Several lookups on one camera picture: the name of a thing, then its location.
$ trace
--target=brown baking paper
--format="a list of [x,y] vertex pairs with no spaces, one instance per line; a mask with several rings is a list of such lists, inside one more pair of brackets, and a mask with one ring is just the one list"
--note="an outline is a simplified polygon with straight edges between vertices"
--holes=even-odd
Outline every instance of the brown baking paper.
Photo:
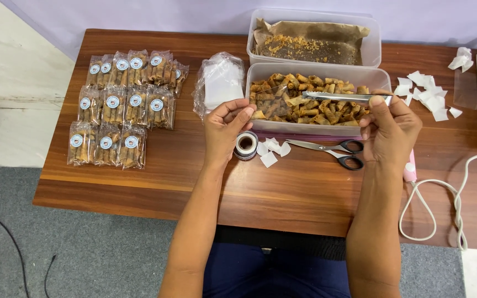
[[359,25],[257,19],[253,53],[260,56],[345,65],[362,65],[362,38],[369,28]]

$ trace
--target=person's left hand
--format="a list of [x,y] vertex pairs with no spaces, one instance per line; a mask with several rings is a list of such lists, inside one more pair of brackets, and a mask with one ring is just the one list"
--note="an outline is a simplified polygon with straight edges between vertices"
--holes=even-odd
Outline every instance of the person's left hand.
[[205,117],[206,165],[227,165],[233,156],[237,135],[253,126],[248,121],[255,110],[256,105],[241,98],[222,103]]

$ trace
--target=cartoon logo on sticker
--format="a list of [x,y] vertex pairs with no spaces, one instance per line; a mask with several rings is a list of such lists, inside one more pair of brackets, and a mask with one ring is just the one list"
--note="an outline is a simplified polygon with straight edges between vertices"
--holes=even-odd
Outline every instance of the cartoon logo on sticker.
[[111,69],[111,64],[110,64],[110,63],[104,63],[104,64],[102,65],[102,67],[101,67],[101,71],[102,71],[103,73],[109,72],[110,69]]
[[121,59],[119,61],[117,61],[117,69],[120,70],[120,71],[124,71],[128,68],[128,61],[124,60],[124,59]]
[[83,110],[89,108],[90,104],[91,104],[91,102],[89,101],[89,98],[87,98],[87,97],[80,100],[80,108],[83,109]]
[[160,56],[156,56],[156,57],[152,58],[152,60],[150,61],[150,64],[156,66],[159,63],[161,63],[161,61],[162,61],[162,58]]
[[71,137],[71,146],[73,147],[78,147],[80,145],[82,145],[82,136],[79,135],[79,134],[76,134],[74,136]]
[[161,109],[163,108],[163,101],[161,101],[161,99],[155,99],[150,103],[150,107],[154,112],[161,111]]
[[101,148],[104,150],[109,149],[112,144],[113,144],[113,141],[111,140],[110,137],[104,137],[101,140]]
[[130,66],[133,68],[133,69],[138,69],[138,68],[141,68],[142,66],[142,60],[141,58],[133,58],[131,61],[130,61]]
[[137,147],[138,140],[135,136],[129,136],[124,140],[124,145],[130,149]]
[[119,99],[116,96],[112,95],[106,100],[106,105],[110,109],[115,109],[119,105]]
[[89,68],[89,72],[91,74],[96,74],[96,73],[99,72],[100,69],[101,69],[101,67],[98,64],[95,64],[95,65],[93,65]]
[[137,107],[138,105],[141,104],[141,96],[137,95],[137,94],[134,94],[132,95],[132,97],[130,98],[130,105],[132,107]]

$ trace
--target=clear plastic container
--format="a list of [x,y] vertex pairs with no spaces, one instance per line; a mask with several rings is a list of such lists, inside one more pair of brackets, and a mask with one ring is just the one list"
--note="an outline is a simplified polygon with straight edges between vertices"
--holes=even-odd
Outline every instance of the clear plastic container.
[[[268,79],[274,73],[296,74],[303,76],[317,75],[320,78],[337,78],[349,81],[355,87],[366,85],[369,91],[384,89],[391,91],[391,83],[387,72],[379,68],[354,65],[337,65],[323,63],[256,63],[248,70],[246,96],[250,94],[253,81]],[[253,129],[269,132],[288,132],[292,134],[327,135],[327,136],[359,136],[360,128],[355,126],[311,125],[285,123],[267,120],[254,120]]]
[[330,63],[306,62],[254,55],[251,52],[251,49],[253,47],[253,30],[257,27],[258,17],[263,18],[269,24],[274,24],[279,21],[297,21],[343,23],[368,27],[370,30],[369,35],[362,39],[362,66],[376,68],[380,65],[382,59],[380,26],[374,18],[361,17],[356,15],[335,14],[328,12],[285,9],[256,9],[255,11],[253,11],[253,14],[251,15],[250,32],[248,34],[248,45],[246,49],[248,55],[250,56],[250,65],[260,62],[292,62],[333,65]]

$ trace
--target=dark blue pants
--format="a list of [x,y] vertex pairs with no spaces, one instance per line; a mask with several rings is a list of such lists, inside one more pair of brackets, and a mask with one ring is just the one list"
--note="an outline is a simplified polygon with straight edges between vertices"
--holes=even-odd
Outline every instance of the dark blue pants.
[[345,261],[298,252],[214,243],[203,277],[204,298],[347,298]]

